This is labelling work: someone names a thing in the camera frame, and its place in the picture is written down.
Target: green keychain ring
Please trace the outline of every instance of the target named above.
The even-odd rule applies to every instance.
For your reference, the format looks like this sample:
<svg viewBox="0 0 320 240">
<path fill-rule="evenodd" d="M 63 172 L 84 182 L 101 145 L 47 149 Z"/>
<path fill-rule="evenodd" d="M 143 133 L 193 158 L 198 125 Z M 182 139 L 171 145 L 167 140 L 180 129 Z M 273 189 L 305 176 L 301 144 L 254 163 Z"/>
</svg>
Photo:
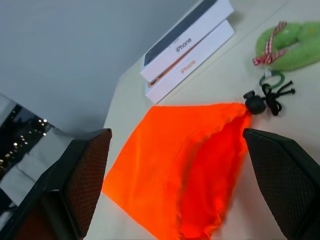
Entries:
<svg viewBox="0 0 320 240">
<path fill-rule="evenodd" d="M 261 77 L 261 79 L 260 79 L 260 81 L 259 81 L 260 87 L 262 87 L 262 85 L 264 84 L 264 81 L 265 81 L 266 79 L 269 79 L 270 77 L 273 77 L 273 76 L 280 76 L 280 81 L 277 82 L 277 83 L 274 84 L 274 85 L 270 85 L 270 87 L 268 87 L 269 89 L 276 89 L 277 87 L 280 87 L 280 86 L 284 83 L 284 81 L 285 81 L 285 75 L 283 75 L 283 74 L 282 74 L 281 72 L 279 72 L 279 71 L 271 70 L 270 72 L 271 72 L 271 76 L 269 76 L 269 77 L 266 78 L 266 75 L 264 74 L 264 75 Z"/>
</svg>

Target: orange fabric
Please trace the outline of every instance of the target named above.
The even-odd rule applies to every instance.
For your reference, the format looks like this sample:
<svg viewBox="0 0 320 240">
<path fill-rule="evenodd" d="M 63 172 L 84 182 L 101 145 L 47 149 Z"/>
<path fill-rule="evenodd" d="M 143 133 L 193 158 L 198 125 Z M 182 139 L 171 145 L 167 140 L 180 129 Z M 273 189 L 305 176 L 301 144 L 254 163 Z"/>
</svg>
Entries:
<svg viewBox="0 0 320 240">
<path fill-rule="evenodd" d="M 154 106 L 133 131 L 102 192 L 160 240 L 210 239 L 243 157 L 243 104 Z"/>
</svg>

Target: green plush toy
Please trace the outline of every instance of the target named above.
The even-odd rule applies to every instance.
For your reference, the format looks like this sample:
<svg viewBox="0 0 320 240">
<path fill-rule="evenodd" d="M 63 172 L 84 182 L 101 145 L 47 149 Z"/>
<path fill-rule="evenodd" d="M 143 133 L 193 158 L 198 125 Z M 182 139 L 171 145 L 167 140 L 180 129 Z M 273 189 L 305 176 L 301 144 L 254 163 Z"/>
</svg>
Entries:
<svg viewBox="0 0 320 240">
<path fill-rule="evenodd" d="M 255 50 L 254 65 L 265 64 L 278 71 L 295 70 L 320 61 L 320 22 L 280 22 L 276 28 L 262 33 Z"/>
</svg>

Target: gray wall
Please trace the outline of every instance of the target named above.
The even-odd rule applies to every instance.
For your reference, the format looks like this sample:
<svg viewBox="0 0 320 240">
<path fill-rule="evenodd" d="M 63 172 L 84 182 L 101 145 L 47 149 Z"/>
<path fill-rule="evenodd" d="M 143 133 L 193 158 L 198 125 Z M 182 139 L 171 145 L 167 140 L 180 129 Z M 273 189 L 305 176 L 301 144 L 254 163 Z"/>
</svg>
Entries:
<svg viewBox="0 0 320 240">
<path fill-rule="evenodd" d="M 0 0 L 0 94 L 64 131 L 102 128 L 118 78 L 195 2 Z"/>
<path fill-rule="evenodd" d="M 14 101 L 0 94 L 0 126 L 4 123 L 15 106 L 16 103 Z"/>
</svg>

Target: white iphone box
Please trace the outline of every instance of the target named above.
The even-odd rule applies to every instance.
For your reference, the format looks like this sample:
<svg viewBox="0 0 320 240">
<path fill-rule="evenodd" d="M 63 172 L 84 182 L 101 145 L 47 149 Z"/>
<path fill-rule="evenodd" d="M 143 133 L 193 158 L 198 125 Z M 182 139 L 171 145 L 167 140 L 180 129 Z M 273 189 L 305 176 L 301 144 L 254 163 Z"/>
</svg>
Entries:
<svg viewBox="0 0 320 240">
<path fill-rule="evenodd" d="M 234 8 L 229 0 L 203 0 L 142 58 L 141 75 L 152 82 L 224 21 Z"/>
<path fill-rule="evenodd" d="M 217 51 L 235 33 L 227 20 L 210 32 L 181 59 L 176 61 L 161 77 L 153 82 L 145 80 L 145 95 L 158 103 Z"/>
</svg>

